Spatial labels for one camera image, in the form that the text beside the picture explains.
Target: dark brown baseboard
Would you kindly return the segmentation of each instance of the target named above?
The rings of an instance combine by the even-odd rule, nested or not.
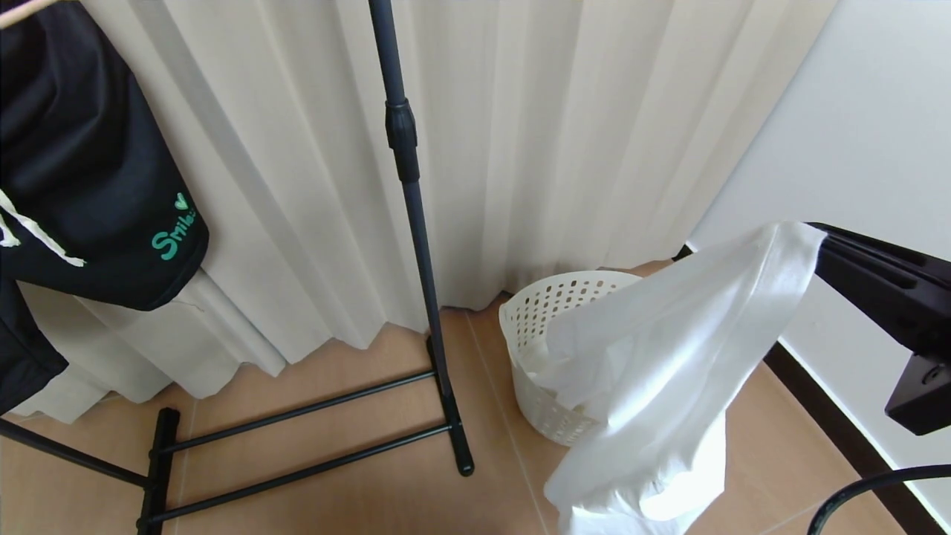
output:
[[[692,253],[690,248],[683,246],[673,260],[676,262]],[[878,475],[891,469],[878,450],[782,344],[777,342],[764,358],[764,362],[861,477]],[[907,486],[882,487],[875,490],[875,495],[905,533],[945,535],[944,530]]]

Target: clothes rack base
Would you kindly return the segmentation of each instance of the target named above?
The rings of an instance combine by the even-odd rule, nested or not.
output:
[[[443,432],[449,434],[450,443],[452,444],[453,452],[456,456],[456,469],[459,474],[463,476],[472,475],[476,468],[473,463],[472,453],[466,441],[465,432],[462,429],[462,420],[459,417],[456,396],[453,394],[452,383],[450,383],[449,380],[449,370],[446,366],[445,347],[442,342],[442,326],[439,323],[436,283],[433,277],[433,262],[429,253],[426,223],[423,217],[422,197],[419,191],[416,121],[413,118],[409,101],[403,92],[397,35],[393,22],[393,8],[390,5],[390,0],[369,0],[369,5],[370,15],[373,20],[373,30],[377,39],[377,52],[379,54],[380,69],[383,74],[383,86],[386,91],[386,135],[396,160],[397,175],[399,181],[402,183],[406,212],[409,217],[410,232],[413,236],[413,249],[416,252],[417,267],[419,268],[419,281],[422,283],[423,301],[425,302],[426,315],[429,319],[431,334],[426,340],[426,350],[429,353],[432,368],[427,371],[408,375],[379,385],[369,386],[307,406],[293,408],[279,414],[266,416],[253,422],[240,424],[183,442],[176,442],[176,433],[180,419],[179,412],[173,408],[163,408],[159,411],[158,419],[155,424],[155,438],[152,443],[152,449],[148,453],[149,464],[147,475],[138,474],[121,466],[116,466],[72,447],[52,441],[12,422],[0,420],[0,436],[7,437],[15,442],[36,448],[109,477],[141,487],[144,492],[142,513],[136,523],[139,535],[161,535],[162,525],[167,520],[205,510],[216,505],[227,504],[281,485],[294,483],[327,470],[348,465],[372,455],[377,455],[400,446],[406,446]],[[445,422],[438,426],[409,433],[389,442],[370,446],[360,451],[284,474],[262,483],[225,492],[219,496],[200,500],[194,504],[182,505],[171,509],[166,508],[168,481],[171,477],[172,470],[172,457],[178,451],[208,444],[209,442],[251,431],[259,427],[296,418],[315,410],[336,406],[430,377],[436,380],[439,389],[439,400],[442,404],[442,411],[445,416]]]

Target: perforated plastic basket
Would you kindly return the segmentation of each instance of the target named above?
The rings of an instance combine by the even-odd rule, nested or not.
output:
[[[580,307],[640,277],[619,271],[576,271],[544,278],[519,291],[498,310],[512,361],[512,376],[518,408],[530,424],[549,440],[563,446],[574,441],[597,422],[581,409],[561,406],[552,392],[529,378],[522,357],[545,344],[545,330],[553,317]]]

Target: curtain fold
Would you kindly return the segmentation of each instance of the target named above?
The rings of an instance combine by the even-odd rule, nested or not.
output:
[[[204,397],[240,362],[277,374],[332,337],[367,347],[385,322],[427,327],[365,2],[83,3],[212,241],[169,311],[70,305],[98,334],[50,338],[81,372],[22,411],[68,419],[109,389],[139,401],[169,381]],[[833,5],[395,0],[440,302],[482,308],[558,271],[672,256]],[[135,364],[103,375],[91,338]],[[69,414],[60,383],[87,392]]]

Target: brown floor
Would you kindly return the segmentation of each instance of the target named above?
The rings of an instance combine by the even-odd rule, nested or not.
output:
[[[166,535],[557,533],[542,487],[564,448],[536,434],[515,404],[497,300],[442,313],[450,372],[475,475],[457,475],[449,439],[428,438],[319,476],[173,520]],[[388,326],[370,349],[329,343],[272,379],[243,367],[221,393],[196,401],[170,387],[137,406],[112,398],[76,424],[23,425],[144,472],[156,410],[182,412],[179,438],[304,405],[428,367],[421,335]],[[199,446],[176,456],[171,505],[186,504],[360,449],[440,420],[432,380]],[[4,535],[134,533],[141,493],[9,441],[2,443]],[[854,470],[766,367],[728,413],[727,491],[689,535],[805,534],[816,507]],[[902,533],[874,496],[840,509],[825,535]]]

